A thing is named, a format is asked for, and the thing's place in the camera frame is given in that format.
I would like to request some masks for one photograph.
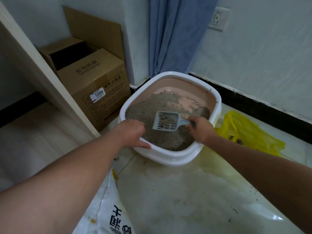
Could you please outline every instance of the litter box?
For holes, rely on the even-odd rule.
[[[158,74],[139,88],[122,106],[118,117],[118,123],[126,119],[125,113],[128,107],[142,102],[151,94],[157,94],[163,91],[173,91],[194,99],[201,106],[207,107],[211,113],[209,121],[213,126],[216,125],[221,113],[220,94],[212,86],[202,80],[174,71]],[[143,138],[140,138],[140,140],[149,143],[152,149],[134,148],[135,151],[144,157],[148,157],[155,162],[170,167],[183,166],[189,163],[203,148],[203,144],[194,141],[187,149],[175,152],[158,147]]]

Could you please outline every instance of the box flap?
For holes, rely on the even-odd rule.
[[[62,50],[64,48],[67,48],[69,46],[72,46],[72,45],[80,43],[80,42],[82,42],[81,39],[76,39],[74,37],[70,37],[67,39],[62,39],[56,43],[49,44],[48,46],[44,46],[44,47],[40,48],[39,51],[42,52],[43,54],[49,56],[52,53],[55,53],[59,50]]]
[[[123,60],[102,48],[57,73],[65,88],[73,95],[120,64],[123,64]]]
[[[72,35],[124,60],[121,25],[63,6]]]

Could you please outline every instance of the white litter box rim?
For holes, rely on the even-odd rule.
[[[209,84],[205,83],[204,81],[197,79],[193,76],[187,75],[187,74],[183,74],[180,72],[175,72],[175,71],[166,71],[163,73],[160,73],[158,75],[156,75],[155,77],[151,78],[148,82],[146,82],[145,84],[143,84],[130,98],[128,98],[128,100],[123,104],[123,106],[120,109],[120,113],[119,113],[119,120],[118,123],[122,122],[123,120],[126,119],[125,114],[126,114],[126,110],[127,108],[130,106],[130,104],[144,91],[146,90],[150,85],[152,85],[154,82],[160,80],[161,78],[180,78],[183,79],[185,81],[189,81],[192,82],[195,85],[198,85],[204,89],[206,89],[207,91],[210,91],[216,98],[216,106],[209,118],[210,123],[214,123],[214,121],[216,120],[216,117],[219,116],[219,113],[221,111],[221,96],[218,93],[218,91],[213,88],[212,86],[210,86]],[[167,165],[167,166],[172,166],[172,160],[176,160],[178,157],[185,157],[188,156],[189,159],[187,159],[187,161],[184,161],[184,164],[189,163],[190,161],[192,161],[197,154],[200,152],[198,151],[197,154],[190,154],[193,153],[195,150],[197,150],[197,148],[202,149],[203,145],[197,141],[194,141],[188,148],[181,150],[181,151],[170,151],[167,149],[163,149],[161,147],[158,147],[148,141],[146,141],[145,139],[143,139],[142,137],[140,138],[140,140],[149,143],[152,147],[152,150],[155,150],[159,153],[165,154],[168,157],[171,157],[171,161],[168,160],[168,162],[164,161],[164,159],[160,159],[161,161],[158,161],[161,164]]]

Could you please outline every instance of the cardboard box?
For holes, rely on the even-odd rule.
[[[40,48],[94,127],[101,131],[130,97],[121,26],[63,7],[73,35]]]

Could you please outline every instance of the gray plastic scoop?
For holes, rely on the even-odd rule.
[[[179,126],[187,124],[191,124],[193,127],[195,126],[194,122],[183,120],[180,117],[180,114],[177,112],[157,111],[153,129],[162,131],[176,131]]]

